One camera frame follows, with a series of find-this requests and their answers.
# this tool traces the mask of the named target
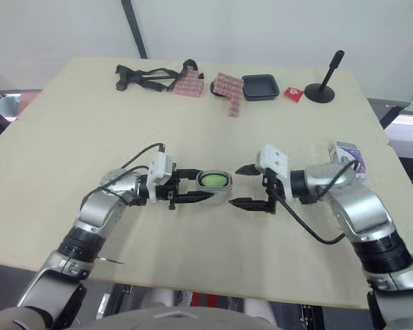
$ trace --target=red packet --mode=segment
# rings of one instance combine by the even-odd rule
[[[295,102],[300,101],[301,96],[303,95],[303,91],[300,91],[294,87],[288,87],[286,91],[284,91],[284,95]]]

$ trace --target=green ball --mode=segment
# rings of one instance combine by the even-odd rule
[[[228,184],[228,178],[221,174],[208,174],[200,179],[204,187],[224,187]]]

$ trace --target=black tray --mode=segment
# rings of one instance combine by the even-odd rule
[[[273,100],[280,90],[271,74],[243,76],[243,94],[248,101]]]

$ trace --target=floor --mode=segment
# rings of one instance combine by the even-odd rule
[[[25,96],[22,106],[25,107],[36,95]],[[380,118],[385,113],[383,106],[373,107]],[[34,272],[0,266],[0,310],[15,306],[19,296],[33,277]],[[87,280],[88,290],[83,306],[78,313],[81,324],[88,324],[96,317],[96,312],[104,294],[110,293],[113,283]],[[303,329],[300,305],[272,302],[277,324],[283,329]],[[323,307],[325,329],[373,329],[369,312],[358,309],[340,309]]]

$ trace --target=table surface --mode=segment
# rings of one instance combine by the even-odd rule
[[[280,95],[242,103],[228,117],[228,100],[209,92],[218,72],[272,74],[280,89],[304,89],[326,69],[214,65],[201,98],[130,85],[116,91],[117,64],[133,69],[182,63],[165,60],[76,58],[0,136],[0,264],[37,270],[78,214],[81,198],[100,178],[140,149],[164,142],[179,168],[234,173],[254,162],[266,143],[290,156],[292,169],[329,162],[334,140],[359,146],[366,184],[382,198],[413,251],[413,187],[363,92],[339,69],[328,104]],[[148,164],[155,155],[143,155]],[[260,177],[234,175],[232,198],[265,198]],[[347,240],[325,246],[280,205],[277,214],[219,206],[148,203],[126,210],[97,262],[93,278],[227,296],[345,307],[366,307],[368,287]],[[325,203],[291,203],[322,237],[339,234]]]

